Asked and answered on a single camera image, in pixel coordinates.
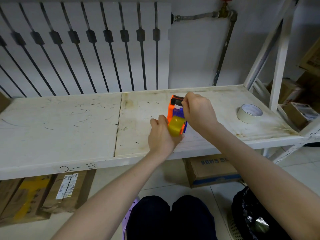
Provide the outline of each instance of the left hand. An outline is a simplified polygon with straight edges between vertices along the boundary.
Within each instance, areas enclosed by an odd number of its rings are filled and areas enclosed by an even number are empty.
[[[151,131],[148,137],[150,152],[161,153],[167,158],[184,138],[184,135],[172,137],[168,130],[168,120],[159,115],[159,120],[151,119]]]

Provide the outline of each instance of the forearm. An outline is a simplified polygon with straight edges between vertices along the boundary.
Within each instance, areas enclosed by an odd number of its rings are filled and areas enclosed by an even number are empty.
[[[258,200],[293,239],[320,237],[320,197],[247,146],[223,125],[203,132],[225,154]]]
[[[110,239],[143,185],[165,157],[161,153],[148,153],[91,197],[52,240]]]

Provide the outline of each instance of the white wall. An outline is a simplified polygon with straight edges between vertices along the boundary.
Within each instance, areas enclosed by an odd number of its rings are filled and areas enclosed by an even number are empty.
[[[80,0],[10,0],[80,1]],[[171,2],[174,15],[195,15],[217,11],[220,0],[103,0]],[[230,8],[238,12],[218,85],[242,84],[270,31],[284,0],[233,0]],[[169,87],[200,87],[212,84],[222,45],[227,35],[226,19],[201,19],[174,23],[169,32]],[[300,0],[296,9],[284,76],[297,79],[303,72],[296,67],[302,56],[320,36],[320,0]],[[273,77],[277,47],[260,74],[268,82]]]

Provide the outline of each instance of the black garbage bag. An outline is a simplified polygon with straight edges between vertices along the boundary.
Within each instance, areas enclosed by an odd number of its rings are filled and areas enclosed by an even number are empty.
[[[234,223],[244,240],[291,240],[248,186],[234,196],[231,210]]]

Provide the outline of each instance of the dark pants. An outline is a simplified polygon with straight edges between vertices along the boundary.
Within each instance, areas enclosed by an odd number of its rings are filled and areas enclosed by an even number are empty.
[[[198,198],[185,195],[170,206],[158,196],[143,197],[132,209],[128,240],[217,240],[214,217]]]

